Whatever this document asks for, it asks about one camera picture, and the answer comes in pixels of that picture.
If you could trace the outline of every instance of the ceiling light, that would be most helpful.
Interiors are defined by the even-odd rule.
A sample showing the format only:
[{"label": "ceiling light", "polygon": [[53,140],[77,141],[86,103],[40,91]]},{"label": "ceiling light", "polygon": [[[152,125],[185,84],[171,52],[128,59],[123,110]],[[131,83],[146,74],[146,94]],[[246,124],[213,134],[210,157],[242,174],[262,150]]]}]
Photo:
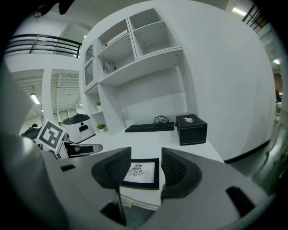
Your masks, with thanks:
[{"label": "ceiling light", "polygon": [[275,59],[273,62],[274,62],[275,64],[277,64],[277,65],[280,65],[279,59]]},{"label": "ceiling light", "polygon": [[238,8],[236,8],[236,7],[234,7],[232,11],[234,11],[234,12],[237,12],[237,13],[239,13],[239,14],[243,15],[243,16],[245,16],[245,15],[247,14],[247,13],[245,13],[244,11],[242,11],[242,10],[239,10],[239,9],[238,9]]},{"label": "ceiling light", "polygon": [[32,98],[32,100],[35,102],[36,105],[40,104],[40,102],[38,101],[38,99],[34,93],[31,93],[30,97]]}]

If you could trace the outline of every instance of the floor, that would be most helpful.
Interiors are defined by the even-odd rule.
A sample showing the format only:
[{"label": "floor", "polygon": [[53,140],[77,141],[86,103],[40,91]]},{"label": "floor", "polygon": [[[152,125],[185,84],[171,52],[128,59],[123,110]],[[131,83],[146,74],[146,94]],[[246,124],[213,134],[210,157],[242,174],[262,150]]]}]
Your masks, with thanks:
[{"label": "floor", "polygon": [[[277,121],[274,122],[272,136],[275,135]],[[270,144],[258,152],[230,165],[258,184],[268,194],[277,191],[279,176],[287,166],[287,159],[282,155],[288,151],[283,145],[288,131],[282,126],[273,150],[267,154]]]}]

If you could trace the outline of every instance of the white desk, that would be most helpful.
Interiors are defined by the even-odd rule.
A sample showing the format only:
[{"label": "white desk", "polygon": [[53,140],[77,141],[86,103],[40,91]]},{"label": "white desk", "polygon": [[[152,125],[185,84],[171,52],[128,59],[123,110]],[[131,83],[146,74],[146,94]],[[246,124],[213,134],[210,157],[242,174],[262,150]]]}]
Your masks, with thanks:
[{"label": "white desk", "polygon": [[[177,129],[174,131],[125,133],[122,130],[113,136],[108,133],[96,133],[95,136],[82,142],[82,144],[101,144],[103,150],[99,153],[117,148],[131,147],[132,159],[159,158],[161,164],[161,148],[177,149],[198,156],[223,162],[217,151],[207,140],[205,144],[180,146]],[[161,191],[165,184],[164,172],[160,167],[159,190],[138,190],[120,187],[122,199],[132,201],[134,205],[147,209],[157,210],[161,206]]]}]

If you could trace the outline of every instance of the cable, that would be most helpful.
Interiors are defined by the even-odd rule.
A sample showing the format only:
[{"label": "cable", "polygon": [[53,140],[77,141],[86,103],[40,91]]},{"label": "cable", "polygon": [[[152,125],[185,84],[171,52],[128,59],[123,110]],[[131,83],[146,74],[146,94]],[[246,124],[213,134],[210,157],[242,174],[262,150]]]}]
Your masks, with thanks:
[{"label": "cable", "polygon": [[169,119],[162,115],[159,115],[158,117],[154,118],[154,123],[163,123],[163,122],[167,123],[169,122]]}]

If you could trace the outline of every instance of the small potted plant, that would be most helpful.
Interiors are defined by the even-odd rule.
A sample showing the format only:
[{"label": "small potted plant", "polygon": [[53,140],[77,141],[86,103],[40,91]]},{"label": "small potted plant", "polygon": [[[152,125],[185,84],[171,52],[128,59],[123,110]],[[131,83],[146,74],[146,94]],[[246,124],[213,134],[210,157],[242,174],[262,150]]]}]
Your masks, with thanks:
[{"label": "small potted plant", "polygon": [[102,111],[102,105],[100,102],[96,103],[98,111]]},{"label": "small potted plant", "polygon": [[99,124],[97,125],[97,129],[99,130],[99,133],[103,133],[105,131],[106,124]]}]

